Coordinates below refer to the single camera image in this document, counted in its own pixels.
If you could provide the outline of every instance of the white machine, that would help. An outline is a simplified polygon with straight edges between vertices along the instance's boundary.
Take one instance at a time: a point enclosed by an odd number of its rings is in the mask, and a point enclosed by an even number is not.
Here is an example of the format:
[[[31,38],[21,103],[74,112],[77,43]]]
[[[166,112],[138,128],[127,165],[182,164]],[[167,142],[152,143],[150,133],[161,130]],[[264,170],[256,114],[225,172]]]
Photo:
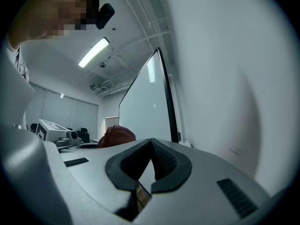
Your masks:
[[[76,131],[62,127],[61,125],[39,119],[36,134],[43,141],[50,141],[57,147],[75,146],[82,143]]]

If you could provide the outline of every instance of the black chair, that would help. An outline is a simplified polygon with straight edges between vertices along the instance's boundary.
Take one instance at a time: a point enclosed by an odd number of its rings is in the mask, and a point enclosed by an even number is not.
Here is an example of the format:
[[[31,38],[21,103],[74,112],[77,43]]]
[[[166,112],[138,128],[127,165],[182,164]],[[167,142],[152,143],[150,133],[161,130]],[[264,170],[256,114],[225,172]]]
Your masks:
[[[90,143],[90,135],[86,128],[81,128],[81,131],[77,131],[77,134],[84,143]]]
[[[37,123],[32,123],[32,125],[30,126],[30,131],[35,133],[37,130],[37,126]]]

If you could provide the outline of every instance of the ceiling pipe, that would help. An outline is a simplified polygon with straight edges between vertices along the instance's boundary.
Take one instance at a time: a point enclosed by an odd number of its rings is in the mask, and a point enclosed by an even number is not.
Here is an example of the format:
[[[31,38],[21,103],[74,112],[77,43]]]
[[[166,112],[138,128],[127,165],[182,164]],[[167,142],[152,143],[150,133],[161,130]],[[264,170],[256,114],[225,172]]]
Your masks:
[[[168,17],[164,17],[164,18],[160,18],[160,19],[154,20],[152,22],[149,22],[148,24],[152,25],[153,23],[162,23],[162,22],[167,21],[167,20],[169,20],[169,18]]]
[[[112,83],[111,81],[109,81],[109,80],[106,80],[105,82],[103,82],[99,87],[102,87],[102,86],[104,86],[105,84],[107,84],[107,83]]]
[[[131,3],[129,2],[129,0],[125,0],[125,2],[126,2],[127,5],[129,6],[131,12],[133,13],[133,15],[135,16],[137,22],[139,23],[139,25],[140,25],[140,27],[141,27],[141,29],[142,29],[142,32],[143,32],[143,34],[144,34],[144,36],[147,38],[147,41],[148,41],[148,44],[149,44],[149,46],[150,46],[151,51],[154,52],[153,46],[152,46],[152,44],[151,44],[151,41],[150,41],[150,39],[149,39],[149,37],[148,37],[148,35],[147,35],[147,33],[146,33],[146,30],[145,30],[144,26],[142,25],[141,20],[139,19],[138,15],[136,14],[136,12],[135,12],[134,8],[132,7]]]
[[[106,95],[113,94],[113,93],[128,89],[130,86],[131,86],[131,82],[122,83],[122,84],[117,85],[114,88],[109,89],[109,90],[99,92],[97,94],[97,96],[101,98],[101,97],[104,97]]]
[[[148,24],[151,24],[151,22],[150,22],[150,20],[149,20],[149,17],[147,16],[146,11],[145,11],[145,9],[143,8],[143,6],[142,6],[140,0],[137,0],[137,3],[140,5],[142,12],[144,13],[144,15],[145,15],[145,17],[146,17],[146,19],[147,19]],[[151,31],[152,31],[152,34],[154,35],[155,32],[154,32],[154,30],[153,30],[153,27],[151,26],[150,29],[151,29]],[[156,45],[159,46],[157,38],[154,37],[154,39],[155,39]]]
[[[161,33],[154,34],[154,35],[152,35],[152,36],[149,36],[149,37],[146,37],[146,38],[137,40],[137,41],[135,41],[135,42],[132,42],[132,43],[126,45],[125,47],[119,49],[118,51],[114,52],[111,56],[115,55],[116,53],[122,52],[123,50],[125,50],[125,49],[127,49],[127,48],[130,48],[130,47],[133,46],[133,45],[136,45],[136,44],[141,43],[141,42],[143,42],[143,41],[145,41],[145,40],[148,40],[149,38],[155,38],[155,37],[158,37],[158,36],[167,34],[167,33],[171,33],[171,31],[169,31],[169,30],[163,31],[163,32],[161,32]]]

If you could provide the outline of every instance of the monitor screen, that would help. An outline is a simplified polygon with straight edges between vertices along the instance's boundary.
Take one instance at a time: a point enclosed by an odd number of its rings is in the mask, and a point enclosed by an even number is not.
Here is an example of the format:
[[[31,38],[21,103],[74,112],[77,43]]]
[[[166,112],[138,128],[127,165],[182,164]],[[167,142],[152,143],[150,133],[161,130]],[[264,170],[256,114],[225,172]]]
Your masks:
[[[119,125],[136,139],[157,138],[178,143],[173,100],[161,50],[157,48],[120,103]]]

